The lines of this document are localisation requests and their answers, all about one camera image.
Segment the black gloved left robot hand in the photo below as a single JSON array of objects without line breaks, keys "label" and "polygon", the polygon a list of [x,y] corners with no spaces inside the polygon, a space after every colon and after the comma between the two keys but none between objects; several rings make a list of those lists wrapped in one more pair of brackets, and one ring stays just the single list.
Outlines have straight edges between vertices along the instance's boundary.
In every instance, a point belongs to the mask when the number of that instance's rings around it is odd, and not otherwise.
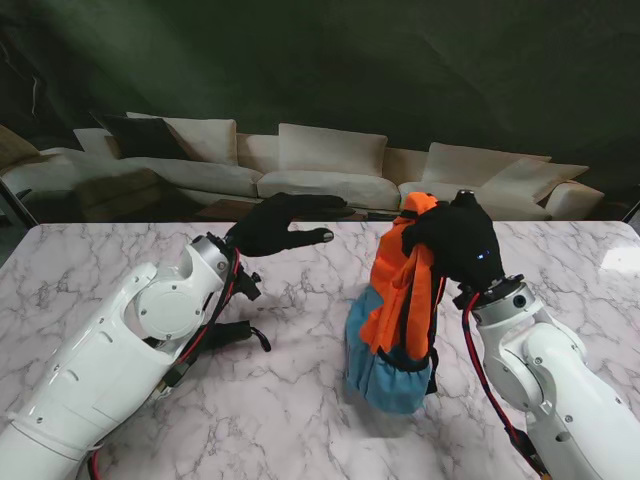
[{"label": "black gloved left robot hand", "polygon": [[247,257],[265,257],[333,240],[327,228],[290,230],[295,219],[333,219],[351,216],[355,210],[339,196],[277,193],[257,204],[225,235],[232,248]]}]

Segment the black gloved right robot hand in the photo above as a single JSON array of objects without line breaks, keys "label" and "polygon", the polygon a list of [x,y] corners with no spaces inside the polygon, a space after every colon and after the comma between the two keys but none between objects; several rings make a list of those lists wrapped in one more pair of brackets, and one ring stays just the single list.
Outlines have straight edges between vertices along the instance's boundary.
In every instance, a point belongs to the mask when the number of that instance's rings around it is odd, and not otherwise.
[{"label": "black gloved right robot hand", "polygon": [[416,245],[433,254],[433,266],[474,292],[485,292],[502,280],[499,242],[493,221],[474,193],[461,190],[451,202],[438,202],[402,233],[402,248],[410,254]]}]

